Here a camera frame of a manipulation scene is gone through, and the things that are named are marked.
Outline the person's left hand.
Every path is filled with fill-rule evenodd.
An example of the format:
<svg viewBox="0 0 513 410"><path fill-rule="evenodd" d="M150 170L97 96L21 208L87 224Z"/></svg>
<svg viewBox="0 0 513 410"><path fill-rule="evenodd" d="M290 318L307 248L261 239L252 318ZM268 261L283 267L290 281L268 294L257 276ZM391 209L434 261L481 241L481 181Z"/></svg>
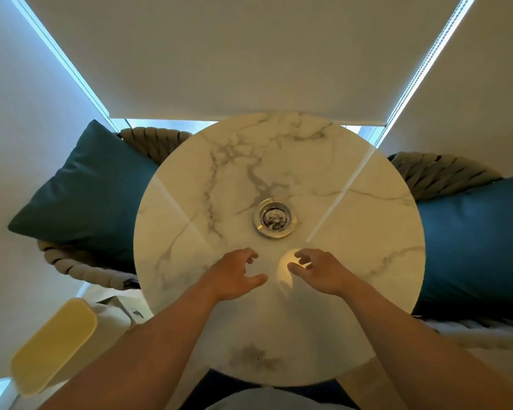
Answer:
<svg viewBox="0 0 513 410"><path fill-rule="evenodd" d="M237 249L224 254L199 278L196 287L205 297L217 304L235 300L250 291L243 291L242 277L246 274L246 265L259 257L252 248Z"/></svg>

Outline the white roller blind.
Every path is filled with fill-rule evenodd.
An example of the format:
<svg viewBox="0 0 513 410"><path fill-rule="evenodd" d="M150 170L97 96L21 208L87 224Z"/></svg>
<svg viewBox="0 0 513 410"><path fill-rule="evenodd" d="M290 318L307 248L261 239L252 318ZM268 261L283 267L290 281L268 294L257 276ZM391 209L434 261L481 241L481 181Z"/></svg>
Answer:
<svg viewBox="0 0 513 410"><path fill-rule="evenodd" d="M48 265L7 226L65 163L92 120L110 128L11 0L0 0L0 378L81 281Z"/></svg>
<svg viewBox="0 0 513 410"><path fill-rule="evenodd" d="M383 125L460 0L24 0L111 117Z"/></svg>
<svg viewBox="0 0 513 410"><path fill-rule="evenodd" d="M513 0L475 0L378 148L463 156L513 176Z"/></svg>

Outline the teal cushion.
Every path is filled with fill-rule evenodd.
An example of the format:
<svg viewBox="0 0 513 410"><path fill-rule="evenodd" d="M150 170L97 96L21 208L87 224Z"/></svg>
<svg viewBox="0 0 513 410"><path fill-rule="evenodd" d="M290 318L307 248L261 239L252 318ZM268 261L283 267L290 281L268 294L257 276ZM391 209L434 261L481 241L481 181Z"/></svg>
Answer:
<svg viewBox="0 0 513 410"><path fill-rule="evenodd" d="M150 158L93 120L64 165L7 228L88 251L98 265L134 274L137 212L157 168Z"/></svg>
<svg viewBox="0 0 513 410"><path fill-rule="evenodd" d="M426 264L413 315L513 320L513 177L417 206Z"/></svg>

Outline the round metal table insert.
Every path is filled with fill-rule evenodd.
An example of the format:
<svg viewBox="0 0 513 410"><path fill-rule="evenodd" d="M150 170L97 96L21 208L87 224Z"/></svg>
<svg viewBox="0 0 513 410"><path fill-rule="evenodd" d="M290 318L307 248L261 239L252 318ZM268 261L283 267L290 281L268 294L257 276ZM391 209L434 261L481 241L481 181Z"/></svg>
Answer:
<svg viewBox="0 0 513 410"><path fill-rule="evenodd" d="M298 223L294 211L277 198L261 201L253 211L252 219L256 231L270 239L288 236Z"/></svg>

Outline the person's left forearm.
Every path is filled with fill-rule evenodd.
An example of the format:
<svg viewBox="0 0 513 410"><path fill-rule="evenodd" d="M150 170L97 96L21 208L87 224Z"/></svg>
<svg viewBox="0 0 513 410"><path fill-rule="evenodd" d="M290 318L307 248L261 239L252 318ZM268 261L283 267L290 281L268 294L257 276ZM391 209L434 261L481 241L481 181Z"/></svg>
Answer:
<svg viewBox="0 0 513 410"><path fill-rule="evenodd" d="M197 283L85 367L38 410L164 410L214 307L218 287Z"/></svg>

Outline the person's right forearm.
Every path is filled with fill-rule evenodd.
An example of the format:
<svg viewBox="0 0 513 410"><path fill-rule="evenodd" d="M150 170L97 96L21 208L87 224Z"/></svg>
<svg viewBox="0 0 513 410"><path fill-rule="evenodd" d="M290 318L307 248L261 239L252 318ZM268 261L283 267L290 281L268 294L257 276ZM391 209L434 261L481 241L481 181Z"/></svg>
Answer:
<svg viewBox="0 0 513 410"><path fill-rule="evenodd" d="M340 285L410 410L513 410L513 383L359 279Z"/></svg>

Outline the person's white shirt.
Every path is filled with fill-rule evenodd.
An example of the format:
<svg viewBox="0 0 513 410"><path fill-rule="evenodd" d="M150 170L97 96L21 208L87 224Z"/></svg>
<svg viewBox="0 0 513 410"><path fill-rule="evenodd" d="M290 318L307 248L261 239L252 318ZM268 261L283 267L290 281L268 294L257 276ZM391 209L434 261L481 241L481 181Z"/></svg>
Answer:
<svg viewBox="0 0 513 410"><path fill-rule="evenodd" d="M205 410L356 410L356 408L319 403L295 393L264 387L233 393Z"/></svg>

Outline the white container with yellow lid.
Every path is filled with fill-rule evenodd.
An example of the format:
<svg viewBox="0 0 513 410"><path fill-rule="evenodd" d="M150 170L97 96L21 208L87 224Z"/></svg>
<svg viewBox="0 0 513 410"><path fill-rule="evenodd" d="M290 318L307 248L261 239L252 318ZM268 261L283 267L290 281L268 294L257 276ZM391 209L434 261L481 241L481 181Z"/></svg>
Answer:
<svg viewBox="0 0 513 410"><path fill-rule="evenodd" d="M14 355L10 372L31 397L74 377L131 327L121 308L71 298Z"/></svg>

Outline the white box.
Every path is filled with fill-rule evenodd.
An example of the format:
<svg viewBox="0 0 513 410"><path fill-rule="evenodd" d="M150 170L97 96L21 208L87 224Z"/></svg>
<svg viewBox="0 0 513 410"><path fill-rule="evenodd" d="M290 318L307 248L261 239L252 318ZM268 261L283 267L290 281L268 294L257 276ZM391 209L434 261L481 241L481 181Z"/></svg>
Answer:
<svg viewBox="0 0 513 410"><path fill-rule="evenodd" d="M131 326L144 324L154 316L146 301L140 297L116 295L97 303L122 309L130 317Z"/></svg>

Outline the person's right hand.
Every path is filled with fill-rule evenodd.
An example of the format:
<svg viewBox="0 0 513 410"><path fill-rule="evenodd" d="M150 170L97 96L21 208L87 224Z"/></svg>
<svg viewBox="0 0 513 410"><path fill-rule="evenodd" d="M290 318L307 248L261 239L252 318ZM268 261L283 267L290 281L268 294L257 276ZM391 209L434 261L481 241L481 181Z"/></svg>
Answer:
<svg viewBox="0 0 513 410"><path fill-rule="evenodd" d="M361 280L347 269L332 253L321 249L300 249L294 256L298 263L300 257L310 257L313 267L305 267L310 270L309 282L313 289L327 295L345 297L349 288Z"/></svg>

